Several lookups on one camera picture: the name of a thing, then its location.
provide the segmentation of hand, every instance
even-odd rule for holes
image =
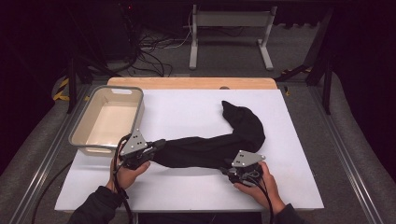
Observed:
[[[114,186],[113,162],[114,162],[114,160],[111,160],[110,178],[106,184],[106,187],[108,189],[111,189],[113,192],[117,192],[117,190]],[[128,189],[129,187],[131,187],[131,185],[134,183],[136,178],[139,175],[145,173],[148,168],[149,168],[149,161],[146,161],[145,163],[140,165],[136,170],[130,170],[128,168],[121,166],[121,168],[117,172],[117,179],[119,181],[120,188]]]
[[[263,161],[259,161],[259,165],[262,167],[262,179],[264,180],[265,186],[267,187],[268,196],[271,200],[274,214],[276,215],[277,213],[282,211],[283,208],[285,208],[285,204],[280,199],[274,176],[270,174],[267,164]],[[269,209],[269,204],[267,202],[267,199],[265,198],[265,195],[262,193],[260,188],[256,186],[247,187],[240,183],[234,183],[233,186],[239,189],[240,191],[253,197],[253,199],[256,200],[256,202],[259,203],[261,206]]]

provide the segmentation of white tabletop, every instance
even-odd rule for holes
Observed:
[[[140,131],[147,141],[228,134],[233,129],[221,115],[221,101],[251,109],[262,121],[266,135],[258,153],[266,157],[284,202],[297,209],[323,208],[279,90],[144,90],[144,94]],[[110,161],[78,151],[55,210],[75,210],[99,185],[105,185]],[[134,212],[262,210],[214,169],[171,169],[152,162],[127,193]]]

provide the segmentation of black jacket sleeve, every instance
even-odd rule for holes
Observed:
[[[100,186],[70,217],[68,224],[102,224],[114,218],[117,207],[122,204],[119,194]]]
[[[300,218],[289,203],[280,213],[276,214],[275,224],[309,224],[309,222]]]

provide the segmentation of white metal frame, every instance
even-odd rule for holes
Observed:
[[[198,55],[198,26],[253,26],[265,27],[263,39],[258,39],[262,58],[267,70],[273,70],[273,64],[267,50],[268,37],[276,15],[276,7],[272,7],[270,11],[201,11],[197,10],[197,6],[192,8],[192,43],[190,54],[190,69],[197,67]]]

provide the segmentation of black cord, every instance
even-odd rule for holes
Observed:
[[[113,158],[113,177],[114,177],[114,186],[115,186],[115,188],[117,190],[117,193],[122,196],[122,203],[124,204],[126,212],[128,214],[129,223],[133,224],[134,223],[134,216],[132,214],[131,207],[129,206],[128,201],[127,201],[128,195],[126,195],[125,190],[120,187],[119,180],[117,178],[117,173],[118,173],[118,171],[120,169],[120,167],[118,167],[118,165],[117,165],[117,158],[119,156],[119,151],[121,149],[122,143],[124,141],[128,140],[131,137],[131,135],[132,134],[129,133],[129,134],[123,136],[121,138],[121,140],[119,141],[119,144],[117,145],[116,151],[114,152],[114,158]]]
[[[265,198],[267,199],[268,205],[270,207],[270,224],[274,223],[274,209],[270,200],[270,197],[268,196],[268,191],[267,191],[267,187],[265,185],[264,179],[262,178],[262,183],[264,184],[265,189],[260,185],[260,183],[257,183],[255,179],[253,179],[252,177],[248,176],[247,177],[249,179],[249,181],[251,181],[254,185],[256,185],[257,187],[259,187],[259,189],[262,191],[262,193],[264,194]]]
[[[73,163],[73,161],[70,161],[69,163],[66,164],[66,166],[64,168],[62,168],[61,171],[58,172],[58,174],[55,175],[55,177],[53,177],[51,179],[51,181],[49,182],[49,184],[47,185],[47,187],[43,190],[43,192],[41,193],[41,196],[38,198],[37,204],[35,205],[35,210],[32,214],[32,224],[35,224],[35,215],[37,214],[37,210],[38,210],[38,206],[41,203],[41,200],[43,199],[44,195],[46,194],[47,190],[50,188],[50,186],[52,185],[53,181],[55,181],[56,177],[58,177],[67,167],[69,167],[71,164]]]

